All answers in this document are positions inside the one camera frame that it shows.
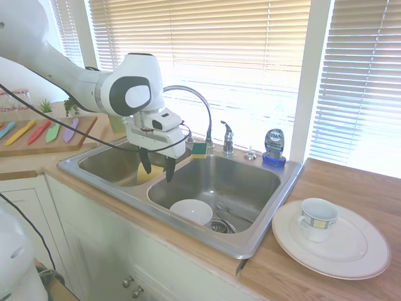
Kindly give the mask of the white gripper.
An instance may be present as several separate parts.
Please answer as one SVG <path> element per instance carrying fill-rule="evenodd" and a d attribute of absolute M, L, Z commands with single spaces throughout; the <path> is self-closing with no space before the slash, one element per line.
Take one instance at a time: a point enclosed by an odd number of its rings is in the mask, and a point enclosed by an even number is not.
<path fill-rule="evenodd" d="M 170 182 L 174 176 L 176 159 L 185 152 L 185 138 L 179 126 L 164 132 L 161 130 L 143 131 L 135 125 L 133 117 L 125 117 L 126 136 L 129 143 L 139 147 L 138 155 L 147 174 L 152 172 L 148 151 L 156 151 L 165 157 L 165 177 Z"/>

